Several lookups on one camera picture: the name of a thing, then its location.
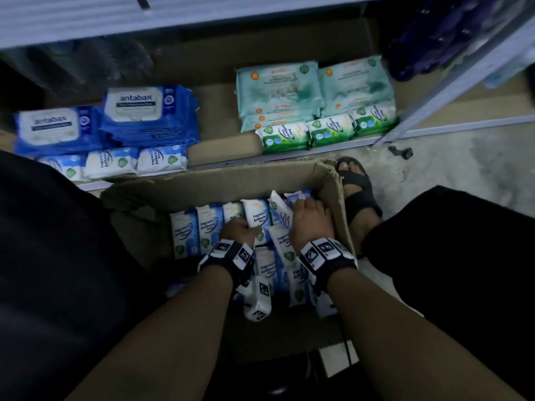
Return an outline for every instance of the concrete floor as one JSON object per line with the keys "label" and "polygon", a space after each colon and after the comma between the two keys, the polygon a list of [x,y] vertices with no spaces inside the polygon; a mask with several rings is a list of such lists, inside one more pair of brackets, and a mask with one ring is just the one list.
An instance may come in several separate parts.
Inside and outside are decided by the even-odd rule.
{"label": "concrete floor", "polygon": [[[437,184],[467,191],[535,217],[535,123],[424,136],[393,143],[412,148],[409,160],[394,156],[387,145],[322,154],[358,159],[370,175],[379,206],[388,219],[420,193]],[[361,271],[398,297],[391,278],[366,259]],[[356,353],[351,348],[354,363]],[[328,375],[348,366],[343,344],[321,350]]]}

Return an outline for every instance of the hand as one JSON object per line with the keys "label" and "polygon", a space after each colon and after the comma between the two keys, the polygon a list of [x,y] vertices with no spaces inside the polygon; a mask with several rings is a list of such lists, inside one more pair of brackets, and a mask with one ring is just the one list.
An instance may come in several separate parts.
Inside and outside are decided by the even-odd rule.
{"label": "hand", "polygon": [[255,247],[255,236],[262,232],[262,227],[247,227],[247,221],[234,218],[225,224],[219,233],[219,239],[230,239],[238,243],[247,243],[251,249]]}
{"label": "hand", "polygon": [[334,239],[334,225],[330,209],[323,202],[312,198],[297,200],[294,204],[294,217],[291,224],[290,243],[301,252],[308,242],[320,238]]}

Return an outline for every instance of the person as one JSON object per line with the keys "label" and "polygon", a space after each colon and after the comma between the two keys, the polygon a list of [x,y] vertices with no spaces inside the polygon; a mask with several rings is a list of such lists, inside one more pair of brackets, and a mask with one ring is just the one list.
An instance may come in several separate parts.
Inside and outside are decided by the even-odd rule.
{"label": "person", "polygon": [[[164,302],[94,197],[40,163],[3,152],[0,163],[0,185],[9,186],[0,189],[2,399],[202,399],[243,269],[208,257]],[[362,166],[351,158],[337,166],[357,255],[392,276],[401,298],[425,315],[353,261],[306,265],[336,304],[378,396],[535,399],[532,270],[523,267],[535,221],[438,187],[383,222]],[[236,220],[220,238],[252,248],[257,233]],[[333,238],[321,201],[296,202],[294,249]]]}

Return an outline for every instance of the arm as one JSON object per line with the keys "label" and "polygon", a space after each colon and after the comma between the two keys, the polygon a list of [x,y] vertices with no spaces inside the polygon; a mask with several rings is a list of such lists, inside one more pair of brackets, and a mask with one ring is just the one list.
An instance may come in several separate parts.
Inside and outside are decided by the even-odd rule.
{"label": "arm", "polygon": [[[334,238],[321,202],[294,204],[290,241]],[[358,357],[385,400],[522,400],[470,352],[355,268],[314,271],[336,305]]]}
{"label": "arm", "polygon": [[[260,230],[233,220],[219,238],[252,248]],[[203,267],[191,284],[132,329],[66,400],[202,399],[238,285],[235,274],[226,266]]]}

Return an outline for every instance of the foot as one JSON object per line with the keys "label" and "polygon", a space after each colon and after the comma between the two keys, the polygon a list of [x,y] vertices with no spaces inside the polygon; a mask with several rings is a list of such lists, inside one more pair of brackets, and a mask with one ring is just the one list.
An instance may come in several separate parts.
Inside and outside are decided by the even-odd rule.
{"label": "foot", "polygon": [[[349,170],[351,172],[364,175],[361,169],[353,162],[340,163],[338,170]],[[346,184],[343,186],[343,188],[344,198],[347,198],[356,192],[362,191],[362,187],[354,184]],[[357,212],[357,215],[355,215],[353,221],[351,221],[349,224],[349,233],[351,235],[351,240],[353,241],[353,246],[355,247],[355,252],[358,256],[363,255],[362,242],[364,242],[366,235],[381,222],[383,222],[383,220],[372,208],[364,208]]]}

